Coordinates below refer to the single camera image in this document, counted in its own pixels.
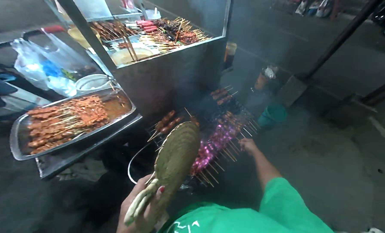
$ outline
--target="white print on shirt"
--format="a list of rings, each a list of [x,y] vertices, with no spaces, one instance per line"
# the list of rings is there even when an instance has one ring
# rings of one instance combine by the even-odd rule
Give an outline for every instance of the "white print on shirt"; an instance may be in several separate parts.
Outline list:
[[[188,228],[188,233],[191,233],[191,228],[190,228],[190,225],[180,225],[181,223],[180,222],[173,222],[169,227],[168,227],[168,230],[167,230],[167,233],[169,233],[169,230],[171,229],[171,227],[173,225],[177,224],[177,228],[180,228],[180,229],[184,229],[185,227]],[[193,227],[194,225],[196,225],[197,227],[200,227],[200,224],[198,223],[198,221],[194,221],[191,225],[191,227]]]

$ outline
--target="glass display case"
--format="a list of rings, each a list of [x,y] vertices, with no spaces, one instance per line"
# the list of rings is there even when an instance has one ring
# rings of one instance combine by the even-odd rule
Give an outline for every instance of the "glass display case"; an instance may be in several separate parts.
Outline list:
[[[230,0],[45,1],[145,119],[219,85]]]

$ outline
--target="fingernail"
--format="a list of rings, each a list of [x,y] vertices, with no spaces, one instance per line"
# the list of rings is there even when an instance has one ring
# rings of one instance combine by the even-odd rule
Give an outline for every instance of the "fingernail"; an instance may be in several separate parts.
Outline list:
[[[161,186],[161,187],[159,187],[159,192],[161,192],[161,193],[163,193],[164,192],[164,190],[165,190],[165,186]]]

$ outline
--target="woven fan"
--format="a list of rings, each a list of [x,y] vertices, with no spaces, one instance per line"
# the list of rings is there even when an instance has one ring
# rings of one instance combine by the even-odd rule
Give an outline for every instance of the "woven fan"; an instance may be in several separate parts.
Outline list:
[[[157,159],[155,160],[155,172],[147,182],[147,187],[133,200],[125,215],[126,225],[131,224],[145,209],[149,199],[164,185],[165,192],[152,214],[157,215],[169,205],[171,197],[177,192],[183,183],[200,147],[199,128],[191,121],[184,122],[175,127],[164,140]]]

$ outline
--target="hand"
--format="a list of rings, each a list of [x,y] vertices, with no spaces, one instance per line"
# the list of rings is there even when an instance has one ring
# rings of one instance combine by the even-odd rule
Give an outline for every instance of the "hand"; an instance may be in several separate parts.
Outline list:
[[[243,138],[242,140],[238,141],[238,144],[241,146],[241,151],[246,151],[251,156],[260,151],[254,143],[253,139]]]
[[[146,186],[146,182],[151,177],[152,174],[149,174],[141,179],[138,180],[137,184],[133,188],[132,192],[126,197],[126,199],[121,204],[121,211],[119,213],[119,222],[117,225],[116,233],[132,233],[132,232],[151,232],[154,228],[154,225],[157,223],[159,219],[155,219],[154,216],[152,216],[151,210],[154,209],[154,205],[159,201],[159,198],[161,197],[161,194],[164,192],[165,187],[161,186],[158,188],[157,193],[155,196],[151,197],[151,201],[149,205],[146,207],[144,213],[140,215],[135,222],[130,224],[129,226],[126,226],[123,222],[126,212],[128,211],[129,206],[131,205],[132,201],[135,199],[135,197],[140,193],[142,190],[144,190]]]

